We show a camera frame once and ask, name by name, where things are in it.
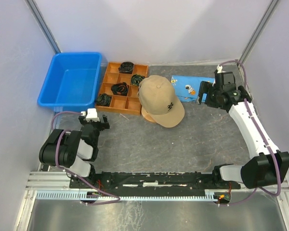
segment cap brim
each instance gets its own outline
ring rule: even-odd
[[[144,109],[144,107],[141,108],[141,114],[145,118],[145,120],[151,122],[151,123],[156,123],[155,120],[149,115],[149,113]]]
[[[182,121],[185,115],[185,110],[179,98],[176,97],[175,102],[173,102],[173,108],[168,113],[164,115],[153,115],[151,113],[148,114],[155,120],[155,122],[162,125],[163,127],[172,128],[177,126]]]

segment blue plastic bin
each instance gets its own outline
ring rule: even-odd
[[[94,108],[101,86],[102,55],[97,52],[59,53],[53,56],[38,104],[55,112]]]

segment metal floor panel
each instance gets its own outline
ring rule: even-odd
[[[234,192],[233,201],[248,196]],[[85,206],[77,201],[36,200],[30,231],[283,231],[276,198],[257,193],[248,202],[137,202]]]

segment wire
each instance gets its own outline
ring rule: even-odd
[[[55,152],[55,163],[56,163],[56,167],[59,168],[59,169],[62,169],[63,171],[65,170],[67,173],[71,174],[72,176],[75,176],[77,177],[78,179],[80,179],[81,181],[83,181],[86,185],[88,185],[90,188],[94,189],[94,190],[97,190],[99,193],[103,194],[103,195],[106,195],[106,196],[110,196],[110,197],[115,197],[116,200],[114,201],[104,201],[104,202],[99,202],[99,203],[94,203],[94,204],[89,204],[89,203],[84,203],[84,202],[81,202],[82,204],[85,204],[85,205],[106,205],[106,204],[112,204],[112,203],[116,203],[118,201],[120,201],[120,197],[118,196],[115,196],[113,194],[110,194],[110,193],[106,193],[96,187],[94,187],[91,183],[89,183],[87,180],[85,180],[83,177],[81,176],[78,176],[76,173],[68,170],[67,168],[65,167],[61,167],[59,166],[59,148],[60,148],[60,143],[61,143],[61,140],[64,136],[64,134],[66,132],[68,132],[70,130],[63,130],[59,136],[59,139],[58,139],[58,143],[57,143],[57,146],[56,146],[56,152]]]
[[[109,107],[111,102],[111,96],[103,93],[97,97],[95,102],[98,106]]]
[[[127,96],[129,86],[126,82],[122,82],[112,85],[110,89],[114,95]]]
[[[134,86],[139,86],[140,82],[143,81],[144,78],[145,77],[142,76],[142,75],[138,75],[138,74],[133,75],[131,77],[131,84],[134,85]]]
[[[231,193],[231,182],[229,182],[229,190],[228,193]]]
[[[246,70],[245,70],[244,65],[239,60],[229,60],[229,61],[226,61],[226,62],[223,62],[223,63],[219,64],[219,66],[222,66],[222,65],[228,64],[228,63],[237,63],[237,64],[239,64],[241,66],[241,68],[243,70],[243,74],[244,74],[244,88],[245,88],[247,86],[247,76],[246,76]],[[250,118],[252,119],[256,129],[258,130],[261,138],[263,139],[263,142],[264,142],[266,148],[269,150],[270,155],[272,156],[272,160],[273,160],[275,171],[276,171],[277,192],[276,193],[271,193],[271,192],[269,192],[268,190],[266,190],[263,187],[260,187],[260,189],[262,191],[266,192],[267,194],[271,195],[271,196],[279,196],[280,192],[281,192],[281,180],[280,180],[280,172],[279,172],[279,168],[278,168],[278,163],[277,163],[276,157],[274,155],[274,152],[273,152],[272,148],[269,146],[269,142],[266,139],[264,133],[262,132],[259,124],[257,123],[256,119],[254,118],[254,116],[253,116],[253,114],[251,112],[250,106],[249,106],[249,104],[248,104],[246,99],[244,99],[244,104],[245,104],[245,107],[246,107],[246,109],[248,111],[248,114],[249,114]],[[249,200],[255,194],[256,191],[257,191],[257,188],[254,189],[254,191],[251,193],[251,195],[249,195],[247,198],[245,198],[242,201],[234,202],[234,203],[227,204],[227,205],[221,205],[221,206],[239,205],[239,204]]]
[[[247,86],[247,77],[246,77],[246,70],[245,70],[244,65],[239,60],[229,60],[229,61],[226,61],[226,62],[223,62],[223,63],[219,64],[219,66],[222,66],[224,64],[229,64],[229,63],[237,63],[237,64],[239,64],[241,66],[241,68],[243,70],[243,74],[244,74],[244,88],[246,88],[246,86]]]
[[[52,130],[54,130],[54,126],[53,126],[54,120],[55,120],[59,115],[64,114],[64,113],[81,115],[80,112],[71,112],[71,111],[64,111],[64,112],[59,112],[59,113],[55,114],[54,117],[53,117],[53,119],[52,119],[52,121],[51,121]]]
[[[261,128],[259,127],[256,119],[254,118],[254,116],[253,116],[253,114],[252,114],[252,112],[250,110],[249,104],[248,104],[246,99],[244,99],[244,103],[245,103],[245,106],[246,106],[246,109],[247,109],[247,111],[249,113],[250,118],[252,119],[255,127],[257,128],[257,130],[258,130],[258,132],[259,132],[259,134],[261,136],[261,138],[263,139],[263,142],[264,142],[266,148],[269,150],[270,155],[272,156],[272,160],[273,160],[274,167],[275,167],[275,172],[276,172],[277,192],[276,193],[271,193],[271,192],[267,191],[267,189],[264,189],[263,187],[260,187],[260,189],[263,190],[264,192],[266,192],[267,194],[271,195],[271,196],[279,196],[280,192],[281,192],[281,180],[280,180],[280,172],[279,172],[278,163],[277,163],[275,154],[274,154],[272,148],[269,146],[269,142],[266,139],[264,133],[261,131]]]
[[[119,73],[131,74],[133,73],[134,64],[132,62],[123,62],[118,68]]]
[[[67,176],[68,178],[72,179],[72,178],[68,175],[68,173],[66,173],[66,176]]]
[[[102,188],[104,187],[104,186],[102,185],[102,183],[101,183],[100,180],[98,180],[97,183],[98,183],[98,189],[101,189],[101,187],[102,187]]]

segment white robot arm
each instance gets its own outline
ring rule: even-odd
[[[215,82],[201,82],[198,102],[207,94],[205,104],[226,110],[237,124],[247,144],[250,161],[244,166],[225,164],[216,166],[219,180],[244,183],[247,188],[277,184],[276,158],[280,180],[283,182],[289,168],[289,153],[280,152],[259,121],[254,105],[243,86],[236,88],[232,72],[215,71]]]

